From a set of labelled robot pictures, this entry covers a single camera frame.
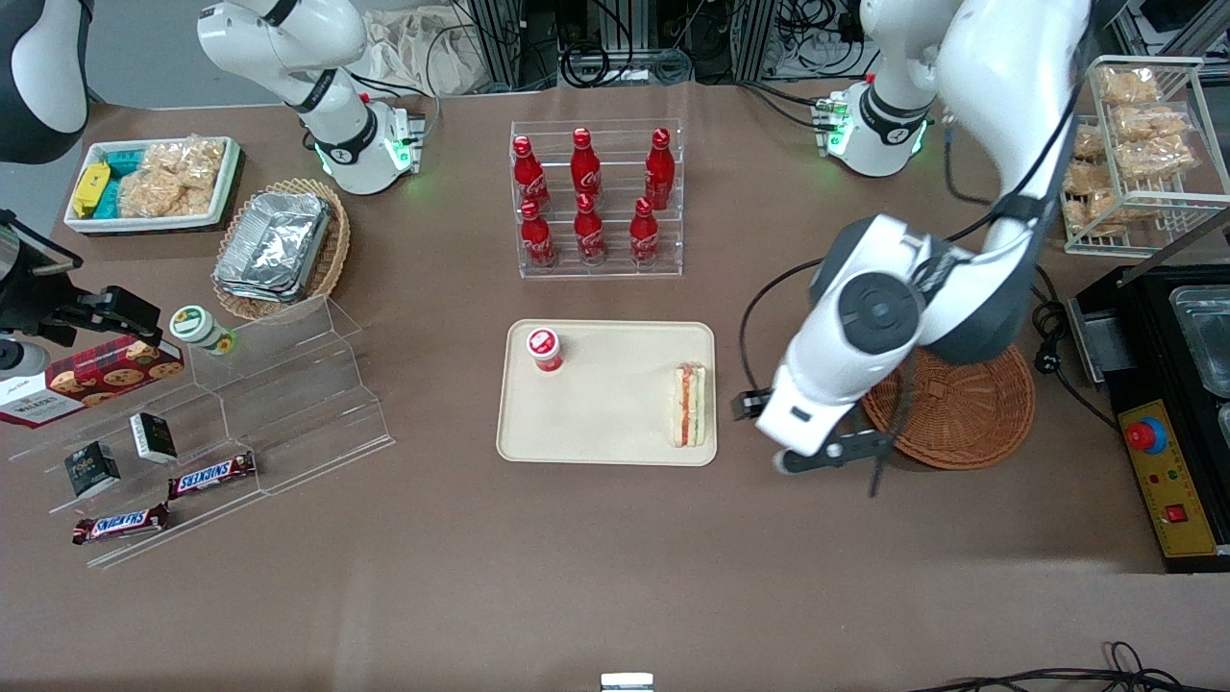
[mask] yellow control panel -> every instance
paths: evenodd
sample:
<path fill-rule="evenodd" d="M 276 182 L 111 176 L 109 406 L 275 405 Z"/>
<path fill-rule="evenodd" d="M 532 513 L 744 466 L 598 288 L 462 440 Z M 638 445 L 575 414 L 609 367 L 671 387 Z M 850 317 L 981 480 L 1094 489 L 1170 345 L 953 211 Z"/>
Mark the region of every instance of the yellow control panel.
<path fill-rule="evenodd" d="M 1209 520 L 1161 401 L 1121 414 L 1119 428 L 1162 553 L 1167 558 L 1216 554 Z"/>

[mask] teal package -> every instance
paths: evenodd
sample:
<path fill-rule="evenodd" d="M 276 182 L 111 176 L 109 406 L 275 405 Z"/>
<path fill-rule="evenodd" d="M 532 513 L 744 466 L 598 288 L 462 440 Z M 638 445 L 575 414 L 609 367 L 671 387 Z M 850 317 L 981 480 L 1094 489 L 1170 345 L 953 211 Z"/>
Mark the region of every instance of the teal package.
<path fill-rule="evenodd" d="M 119 218 L 119 181 L 112 179 L 107 183 L 107 187 L 102 188 L 102 198 L 98 199 L 98 206 L 93 210 L 93 218 L 96 219 L 118 219 Z"/>
<path fill-rule="evenodd" d="M 130 172 L 134 172 L 141 165 L 141 160 L 144 159 L 145 159 L 145 151 L 140 149 L 129 149 L 128 151 L 111 151 L 107 154 L 107 165 L 111 166 L 112 175 L 114 175 L 116 177 L 123 177 Z"/>

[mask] red emergency stop button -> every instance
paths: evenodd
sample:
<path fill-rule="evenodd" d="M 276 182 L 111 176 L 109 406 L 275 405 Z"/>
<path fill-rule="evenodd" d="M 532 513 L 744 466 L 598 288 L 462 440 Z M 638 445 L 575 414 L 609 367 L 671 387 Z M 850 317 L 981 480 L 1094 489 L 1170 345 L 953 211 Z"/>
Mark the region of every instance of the red emergency stop button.
<path fill-rule="evenodd" d="M 1183 509 L 1183 505 L 1166 505 L 1166 521 L 1183 524 L 1187 521 L 1187 510 Z"/>
<path fill-rule="evenodd" d="M 1146 455 L 1160 455 L 1166 449 L 1166 429 L 1155 418 L 1143 418 L 1123 431 L 1128 447 Z"/>

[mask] acrylic bottle rack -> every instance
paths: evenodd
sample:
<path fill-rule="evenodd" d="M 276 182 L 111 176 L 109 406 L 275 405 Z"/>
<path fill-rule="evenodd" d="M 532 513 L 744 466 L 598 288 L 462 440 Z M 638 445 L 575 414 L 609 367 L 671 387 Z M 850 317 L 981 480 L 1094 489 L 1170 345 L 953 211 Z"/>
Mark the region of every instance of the acrylic bottle rack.
<path fill-rule="evenodd" d="M 572 186 L 572 130 L 589 128 L 593 150 L 601 161 L 603 198 L 598 215 L 603 219 L 606 259 L 598 265 L 581 261 L 572 221 L 577 214 L 577 194 Z M 652 265 L 632 261 L 629 225 L 636 199 L 645 194 L 645 160 L 652 146 L 653 130 L 670 130 L 670 152 L 675 159 L 675 182 L 668 206 L 653 213 L 658 220 L 658 258 Z M 512 176 L 515 154 L 512 138 L 526 135 L 534 155 L 546 173 L 551 206 L 541 214 L 551 226 L 551 240 L 560 256 L 554 267 L 530 263 L 520 238 L 520 204 L 517 179 Z M 678 118 L 514 122 L 509 138 L 509 179 L 512 181 L 512 222 L 517 243 L 517 262 L 522 278 L 635 278 L 679 275 L 684 270 L 684 129 Z"/>

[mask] snickers bar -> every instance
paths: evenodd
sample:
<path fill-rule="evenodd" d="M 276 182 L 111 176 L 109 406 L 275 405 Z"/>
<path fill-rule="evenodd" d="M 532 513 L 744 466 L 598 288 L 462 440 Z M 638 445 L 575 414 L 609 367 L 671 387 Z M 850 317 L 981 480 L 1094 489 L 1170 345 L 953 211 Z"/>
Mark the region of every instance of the snickers bar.
<path fill-rule="evenodd" d="M 137 536 L 164 531 L 170 526 L 171 513 L 166 503 L 149 510 L 117 515 L 101 520 L 81 520 L 73 529 L 73 543 L 84 546 L 116 536 Z"/>
<path fill-rule="evenodd" d="M 176 498 L 182 498 L 189 493 L 204 490 L 212 486 L 218 486 L 224 481 L 251 476 L 253 473 L 256 473 L 256 463 L 252 461 L 252 455 L 240 455 L 232 460 L 203 468 L 196 473 L 189 473 L 182 478 L 172 478 L 167 482 L 169 489 L 166 499 L 169 501 L 175 500 Z"/>

